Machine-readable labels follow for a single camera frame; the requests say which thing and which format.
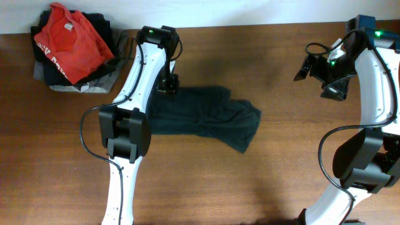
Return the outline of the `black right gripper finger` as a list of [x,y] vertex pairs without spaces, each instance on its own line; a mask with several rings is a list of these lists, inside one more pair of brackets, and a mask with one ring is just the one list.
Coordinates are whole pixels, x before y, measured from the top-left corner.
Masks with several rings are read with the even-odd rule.
[[335,101],[344,101],[348,95],[349,81],[354,75],[342,77],[322,87],[322,98],[332,99]]
[[312,56],[306,56],[300,70],[294,77],[294,81],[304,80],[312,67]]

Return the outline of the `dark green t-shirt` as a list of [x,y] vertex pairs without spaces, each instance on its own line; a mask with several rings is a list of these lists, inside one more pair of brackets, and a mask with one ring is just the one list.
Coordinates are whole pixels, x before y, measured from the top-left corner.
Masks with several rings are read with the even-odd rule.
[[231,99],[231,90],[223,86],[182,87],[172,96],[153,94],[147,111],[153,134],[214,138],[242,154],[261,122],[261,110],[248,100]]

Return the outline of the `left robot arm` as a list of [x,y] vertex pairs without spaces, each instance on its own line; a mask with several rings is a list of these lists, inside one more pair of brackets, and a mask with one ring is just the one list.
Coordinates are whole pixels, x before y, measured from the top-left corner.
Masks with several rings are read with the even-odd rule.
[[110,163],[110,182],[103,224],[132,225],[139,165],[151,143],[147,110],[153,93],[176,94],[174,73],[181,45],[176,29],[144,26],[134,38],[137,52],[121,91],[99,110],[102,144]]

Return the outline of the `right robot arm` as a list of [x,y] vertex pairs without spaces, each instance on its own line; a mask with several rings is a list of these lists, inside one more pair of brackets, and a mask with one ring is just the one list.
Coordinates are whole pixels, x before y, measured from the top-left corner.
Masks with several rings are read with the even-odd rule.
[[321,97],[335,101],[347,98],[357,77],[361,100],[355,135],[337,148],[329,186],[301,211],[298,224],[347,224],[357,204],[399,181],[399,34],[378,29],[365,15],[350,19],[345,32],[322,52],[308,52],[295,75],[316,78]]

